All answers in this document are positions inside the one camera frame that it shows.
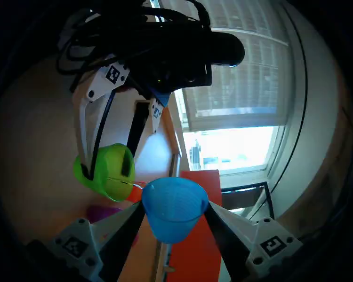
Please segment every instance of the screw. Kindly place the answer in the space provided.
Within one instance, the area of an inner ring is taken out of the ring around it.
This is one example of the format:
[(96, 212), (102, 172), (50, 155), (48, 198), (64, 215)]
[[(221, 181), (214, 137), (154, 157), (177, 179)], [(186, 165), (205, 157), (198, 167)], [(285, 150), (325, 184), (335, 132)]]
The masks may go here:
[(85, 263), (88, 265), (88, 266), (94, 266), (96, 264), (96, 262), (92, 259), (92, 258), (87, 258), (85, 260)]
[(252, 262), (254, 263), (254, 265), (262, 264), (263, 263), (263, 258), (257, 257)]

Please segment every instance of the green cup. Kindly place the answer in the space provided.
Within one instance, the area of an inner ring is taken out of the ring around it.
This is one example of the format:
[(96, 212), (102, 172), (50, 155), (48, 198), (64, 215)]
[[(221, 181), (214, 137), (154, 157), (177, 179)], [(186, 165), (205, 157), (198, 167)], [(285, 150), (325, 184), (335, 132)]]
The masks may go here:
[(94, 179), (82, 173), (80, 157), (76, 157), (73, 173), (77, 180), (105, 197), (124, 201), (131, 194), (135, 181), (135, 162), (131, 151), (123, 144), (113, 144), (98, 150)]

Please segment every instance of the orange object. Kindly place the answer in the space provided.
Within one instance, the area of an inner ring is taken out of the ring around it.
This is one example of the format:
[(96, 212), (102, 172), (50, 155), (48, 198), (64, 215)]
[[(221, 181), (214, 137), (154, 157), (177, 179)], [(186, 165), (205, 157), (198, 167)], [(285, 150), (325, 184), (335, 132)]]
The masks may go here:
[[(181, 177), (198, 183), (210, 201), (222, 205), (218, 170), (182, 172)], [(217, 282), (220, 264), (221, 253), (202, 216), (183, 242), (172, 245), (169, 265), (175, 272), (168, 273), (167, 282)]]
[[(137, 181), (137, 182), (135, 182), (135, 184), (141, 186), (142, 188), (144, 188), (146, 186), (146, 183), (143, 181)], [(133, 203), (137, 203), (138, 201), (141, 200), (142, 193), (143, 193), (143, 190), (140, 187), (134, 185), (131, 194), (129, 194), (129, 196), (126, 200), (133, 202)]]

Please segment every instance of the black cable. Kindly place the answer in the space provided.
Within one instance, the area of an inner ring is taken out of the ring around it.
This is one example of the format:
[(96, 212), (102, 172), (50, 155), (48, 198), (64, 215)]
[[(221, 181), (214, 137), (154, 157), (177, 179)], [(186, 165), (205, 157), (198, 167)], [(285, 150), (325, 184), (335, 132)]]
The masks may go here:
[(266, 195), (266, 200), (268, 202), (269, 217), (274, 220), (273, 203), (272, 203), (271, 193), (269, 192), (269, 188), (268, 188), (267, 183), (265, 183), (265, 185), (264, 185), (264, 191), (265, 191), (265, 195)]
[[(298, 140), (299, 140), (299, 136), (301, 135), (301, 132), (302, 132), (302, 126), (303, 126), (303, 123), (305, 121), (306, 106), (307, 106), (308, 78), (307, 78), (307, 63), (306, 63), (305, 49), (303, 47), (302, 39), (301, 39), (301, 36), (300, 36), (300, 34), (299, 34), (298, 30), (297, 30), (296, 24), (294, 23), (294, 21), (292, 20), (291, 16), (289, 15), (288, 11), (285, 9), (284, 6), (283, 6), (283, 8), (284, 8), (286, 14), (288, 15), (289, 20), (291, 21), (291, 23), (293, 25), (294, 31), (296, 32), (297, 37), (298, 37), (298, 42), (299, 42), (299, 44), (301, 46), (303, 64), (304, 64), (304, 70), (305, 70), (305, 101), (304, 101), (304, 107), (303, 107), (303, 112), (302, 112), (301, 124), (299, 126), (299, 130), (298, 130), (298, 133), (297, 133), (296, 142), (294, 143), (294, 146), (293, 146), (293, 149), (291, 151), (290, 157), (289, 157), (288, 161), (286, 162), (286, 165), (285, 165), (284, 169), (282, 170), (282, 173), (281, 173), (279, 179), (276, 181), (276, 184), (272, 188), (271, 193), (276, 189), (277, 185), (281, 181), (281, 178), (284, 176), (284, 173), (285, 173), (285, 171), (286, 171), (286, 169), (287, 169), (287, 167), (288, 167), (288, 165), (289, 165), (289, 163), (291, 161), (291, 158), (293, 157), (294, 151), (296, 150), (296, 147), (297, 147), (297, 144), (298, 144)], [(261, 207), (265, 204), (266, 201), (267, 201), (267, 199), (265, 199), (263, 201), (263, 203), (258, 207), (256, 212), (254, 212), (254, 214), (250, 217), (250, 219), (252, 219), (254, 217), (254, 215), (261, 209)]]
[[(201, 26), (204, 28), (209, 28), (210, 26), (210, 19), (209, 19), (209, 14), (204, 8), (204, 6), (197, 2), (196, 0), (186, 0), (194, 4), (196, 9), (198, 10), (198, 15), (199, 15), (199, 20), (193, 19), (193, 21), (189, 20), (189, 17), (183, 15), (182, 13), (176, 12), (174, 10), (169, 10), (165, 8), (149, 8), (149, 7), (136, 7), (138, 11), (143, 13), (144, 15), (153, 15), (158, 18), (163, 17), (166, 20), (169, 20), (170, 27), (175, 27), (176, 24), (183, 24), (185, 27), (187, 27), (188, 24), (193, 24), (196, 25), (196, 23), (200, 23)], [(88, 16), (82, 17), (76, 24), (74, 24), (74, 28), (76, 29), (75, 33), (71, 36), (70, 40), (67, 41), (67, 43), (63, 46), (62, 50), (60, 51), (59, 56), (57, 57), (56, 60), (56, 68), (59, 73), (63, 75), (81, 75), (85, 72), (88, 71), (96, 71), (101, 67), (108, 66), (112, 63), (115, 63), (117, 61), (126, 61), (133, 59), (137, 56), (141, 56), (145, 53), (148, 53), (152, 50), (154, 50), (157, 47), (160, 47), (162, 45), (168, 44), (168, 40), (165, 40), (164, 38), (160, 40), (159, 42), (152, 44), (148, 47), (142, 47), (141, 49), (137, 51), (132, 51), (131, 53), (120, 53), (116, 54), (114, 48), (110, 47), (110, 43), (112, 40), (113, 34), (115, 34), (115, 31), (121, 32), (121, 33), (128, 33), (128, 34), (134, 34), (136, 32), (136, 28), (138, 27), (139, 30), (137, 32), (141, 34), (144, 31), (144, 28), (146, 25), (144, 25), (143, 22), (135, 22), (135, 23), (123, 23), (123, 25), (113, 28), (112, 26), (107, 26), (107, 23), (111, 22), (112, 15), (109, 13), (102, 13), (102, 15), (90, 20), (87, 23), (81, 23), (84, 20), (86, 20)], [(147, 23), (148, 26), (150, 25), (156, 25), (158, 27), (165, 27), (168, 26), (167, 22), (158, 22), (158, 23)], [(170, 33), (169, 39), (173, 38), (173, 33)], [(73, 56), (71, 54), (71, 48), (79, 46), (79, 47), (100, 47), (101, 48), (101, 53), (99, 54), (89, 54), (87, 56)], [(79, 69), (71, 69), (71, 70), (65, 70), (60, 67), (60, 60), (65, 54), (65, 57), (74, 62), (82, 62), (82, 61), (91, 61), (95, 62), (92, 64), (84, 64), (82, 67)], [(110, 58), (110, 59), (102, 59), (98, 62), (100, 58), (106, 58), (110, 54), (115, 54), (116, 57)]]
[(99, 123), (97, 137), (96, 137), (96, 141), (94, 143), (93, 156), (91, 158), (90, 175), (89, 175), (89, 177), (90, 177), (89, 179), (90, 180), (94, 179), (94, 171), (95, 171), (95, 168), (96, 168), (96, 161), (97, 161), (97, 156), (98, 156), (99, 143), (101, 141), (104, 124), (106, 123), (107, 115), (109, 114), (109, 110), (110, 110), (110, 107), (111, 107), (111, 104), (112, 104), (112, 101), (114, 99), (115, 94), (116, 94), (116, 91), (114, 89), (114, 90), (111, 91), (109, 100), (107, 101), (106, 106), (105, 106), (104, 111), (103, 111), (101, 122)]

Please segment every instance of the blue plastic cup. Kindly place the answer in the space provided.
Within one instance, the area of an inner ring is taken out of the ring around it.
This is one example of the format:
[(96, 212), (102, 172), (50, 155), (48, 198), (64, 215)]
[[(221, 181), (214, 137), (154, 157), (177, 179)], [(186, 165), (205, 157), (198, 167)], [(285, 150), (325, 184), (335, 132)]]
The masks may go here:
[(195, 182), (166, 177), (150, 182), (141, 201), (154, 236), (163, 243), (179, 243), (207, 209), (205, 190)]

